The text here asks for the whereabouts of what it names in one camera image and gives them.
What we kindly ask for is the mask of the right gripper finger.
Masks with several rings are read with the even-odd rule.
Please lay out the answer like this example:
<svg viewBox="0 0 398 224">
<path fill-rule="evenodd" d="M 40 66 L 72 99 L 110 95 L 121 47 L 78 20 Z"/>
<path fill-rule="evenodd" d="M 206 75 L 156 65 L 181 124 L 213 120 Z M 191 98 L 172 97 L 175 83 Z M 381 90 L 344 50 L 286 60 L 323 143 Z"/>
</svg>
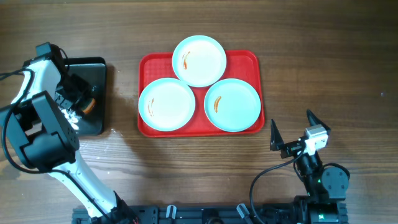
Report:
<svg viewBox="0 0 398 224">
<path fill-rule="evenodd" d="M 315 116 L 315 114 L 310 109 L 307 110 L 307 119 L 308 119 L 308 122 L 309 122 L 310 126 L 316 126 L 316 125 L 320 124 L 320 125 L 322 125 L 325 128 L 326 131 L 331 131 L 330 127 L 327 126 L 319 118 L 317 118 Z"/>
<path fill-rule="evenodd" d="M 277 125 L 273 119 L 271 119 L 271 138 L 270 138 L 270 150 L 271 151 L 279 151 L 283 148 L 284 141 L 280 132 L 277 128 Z"/>
</svg>

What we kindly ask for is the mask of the green orange sponge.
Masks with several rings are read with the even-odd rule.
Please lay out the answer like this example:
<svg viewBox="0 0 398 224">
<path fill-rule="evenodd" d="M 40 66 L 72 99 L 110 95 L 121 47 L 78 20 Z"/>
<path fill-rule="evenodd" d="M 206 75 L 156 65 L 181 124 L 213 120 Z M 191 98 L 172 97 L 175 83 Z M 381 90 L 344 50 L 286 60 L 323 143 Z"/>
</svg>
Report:
<svg viewBox="0 0 398 224">
<path fill-rule="evenodd" d="M 94 98 L 88 99 L 81 107 L 81 111 L 83 114 L 90 114 L 93 108 L 95 107 L 96 100 Z"/>
</svg>

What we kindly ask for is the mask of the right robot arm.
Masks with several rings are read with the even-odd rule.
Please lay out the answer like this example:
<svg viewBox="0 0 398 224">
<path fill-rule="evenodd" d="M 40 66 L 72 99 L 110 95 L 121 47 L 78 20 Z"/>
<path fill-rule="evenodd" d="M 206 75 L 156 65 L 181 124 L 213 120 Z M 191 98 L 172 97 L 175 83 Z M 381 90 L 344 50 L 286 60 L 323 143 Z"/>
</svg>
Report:
<svg viewBox="0 0 398 224">
<path fill-rule="evenodd" d="M 310 126 L 292 142 L 284 142 L 275 121 L 271 121 L 271 150 L 280 151 L 283 159 L 293 158 L 295 172 L 307 192 L 286 206 L 276 205 L 276 215 L 281 223 L 348 223 L 343 202 L 350 172 L 337 163 L 322 162 L 318 152 L 327 146 L 331 129 L 310 110 L 307 118 Z"/>
</svg>

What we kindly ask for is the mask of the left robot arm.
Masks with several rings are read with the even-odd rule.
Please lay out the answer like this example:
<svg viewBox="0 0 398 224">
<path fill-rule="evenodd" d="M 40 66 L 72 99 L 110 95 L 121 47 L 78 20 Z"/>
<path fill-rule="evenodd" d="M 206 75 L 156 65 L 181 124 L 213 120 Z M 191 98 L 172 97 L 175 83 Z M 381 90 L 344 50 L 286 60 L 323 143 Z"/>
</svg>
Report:
<svg viewBox="0 0 398 224">
<path fill-rule="evenodd" d="M 79 135 L 103 131 L 105 61 L 68 58 L 50 42 L 38 45 L 36 53 L 16 70 L 24 78 L 21 89 L 1 109 L 5 158 L 21 172 L 60 181 L 85 206 L 90 223 L 139 223 L 79 151 Z"/>
</svg>

